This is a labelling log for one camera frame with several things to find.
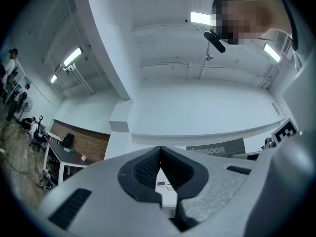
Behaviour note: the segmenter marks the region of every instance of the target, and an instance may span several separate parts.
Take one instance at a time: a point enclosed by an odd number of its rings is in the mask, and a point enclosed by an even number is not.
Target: wooden floor
[[[0,148],[5,150],[5,154],[0,153],[2,173],[15,196],[36,208],[45,195],[36,185],[40,181],[45,152],[43,149],[38,152],[37,147],[28,145],[28,134],[13,119],[12,124],[4,122],[7,109],[0,104]],[[27,174],[17,172],[8,162]]]

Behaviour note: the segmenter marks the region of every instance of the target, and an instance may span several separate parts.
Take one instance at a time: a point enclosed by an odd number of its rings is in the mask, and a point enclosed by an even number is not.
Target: white ceiling
[[[81,46],[86,52],[76,61],[76,65],[86,81],[101,74],[104,80],[99,84],[111,84],[89,46],[75,1],[67,1],[74,21],[66,0],[40,0],[36,15],[31,16],[34,25],[32,30],[36,33],[37,45],[47,71],[52,74],[60,62]],[[191,23],[190,12],[210,14],[212,0],[129,2],[132,11],[131,30],[139,48],[144,79],[220,79],[261,87],[276,63],[263,50],[265,41],[256,39],[245,45],[226,44],[223,54],[210,45],[210,53],[214,58],[203,69],[208,46],[203,33],[210,30],[210,26]],[[275,39],[276,32],[268,34],[267,38]],[[273,47],[275,43],[270,41],[269,44]],[[65,95],[70,88],[78,85],[72,76],[64,72],[58,74],[58,79],[54,86]]]
[[[210,26],[191,23],[190,12],[210,14],[212,0],[130,0],[130,4],[144,79],[221,79],[261,86],[263,80],[258,78],[265,79],[276,63],[263,50],[266,42],[256,39],[245,45],[226,44],[223,54],[210,45],[214,58],[206,65],[224,68],[203,70],[208,46],[203,33]],[[267,36],[275,37],[276,32]],[[184,65],[158,65],[162,63]]]
[[[30,14],[28,17],[32,23],[29,31],[34,35],[35,45],[38,46],[43,67],[47,70],[49,78],[45,78],[45,80],[49,81],[58,64],[80,46],[83,49],[83,55],[76,60],[76,67],[83,78],[90,81],[102,76],[102,80],[97,80],[97,83],[95,80],[93,84],[90,83],[94,90],[110,85],[111,83],[95,57],[83,30],[75,1],[32,0],[31,2],[36,13]],[[58,81],[53,84],[53,87],[65,95],[69,95],[71,89],[78,85],[76,79],[64,71],[60,71],[57,76]]]

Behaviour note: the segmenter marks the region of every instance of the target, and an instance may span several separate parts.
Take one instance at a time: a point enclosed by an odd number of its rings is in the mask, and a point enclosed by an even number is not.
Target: person
[[[8,61],[8,63],[4,66],[4,70],[5,70],[5,74],[2,78],[2,82],[1,82],[1,92],[4,91],[5,89],[5,85],[6,85],[6,81],[8,79],[8,77],[10,76],[10,74],[12,73],[12,71],[14,70],[15,66],[16,66],[16,57],[18,55],[18,50],[15,48],[13,50],[10,51],[10,60]]]
[[[214,0],[214,32],[229,44],[257,39],[276,29],[292,40],[293,65],[298,74],[283,93],[300,130],[316,128],[316,41],[309,26],[290,0]]]
[[[22,130],[25,132],[26,129],[31,130],[32,122],[36,121],[36,118],[24,118],[21,121]]]
[[[30,129],[29,134],[32,138],[34,138],[38,141],[47,142],[46,137],[43,136],[42,134],[40,134],[40,124],[36,120],[34,120],[31,123],[31,129]]]
[[[11,123],[11,119],[16,111],[18,103],[26,99],[27,92],[30,88],[30,85],[27,83],[24,88],[21,88],[18,94],[15,96],[14,100],[9,105],[8,115],[4,119],[5,122]]]

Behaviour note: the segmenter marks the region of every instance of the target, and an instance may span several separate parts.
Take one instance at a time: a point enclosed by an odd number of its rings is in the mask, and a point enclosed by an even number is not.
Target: fluorescent ceiling light
[[[69,57],[64,61],[65,66],[68,66],[74,59],[76,59],[80,54],[82,54],[82,50],[78,47]]]
[[[205,25],[211,25],[211,15],[191,12],[191,22],[200,23]]]
[[[56,75],[53,75],[52,79],[50,80],[51,83],[54,83],[57,79],[57,76]]]
[[[281,57],[268,44],[265,44],[263,50],[270,54],[277,62],[280,61]]]

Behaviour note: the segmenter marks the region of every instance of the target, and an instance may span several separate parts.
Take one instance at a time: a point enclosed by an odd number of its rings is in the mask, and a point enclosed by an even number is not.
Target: desk
[[[63,182],[65,166],[68,166],[68,174],[70,174],[70,166],[85,168],[89,166],[90,164],[93,164],[93,162],[88,159],[86,159],[85,161],[81,160],[82,155],[77,153],[76,151],[73,153],[68,153],[67,151],[64,150],[63,146],[60,146],[52,141],[49,141],[47,143],[43,170],[46,169],[46,162],[47,162],[49,149],[52,149],[53,153],[56,155],[57,159],[60,162],[58,184],[61,184]]]
[[[174,218],[176,215],[178,194],[175,191],[169,191],[167,186],[156,187],[155,191],[161,194],[162,211],[168,216],[168,218]]]
[[[60,141],[63,141],[61,138],[59,138],[57,135],[55,135],[51,132],[47,132],[47,134],[50,137],[49,138],[50,141],[53,141],[52,139],[55,139],[57,144],[59,144]]]

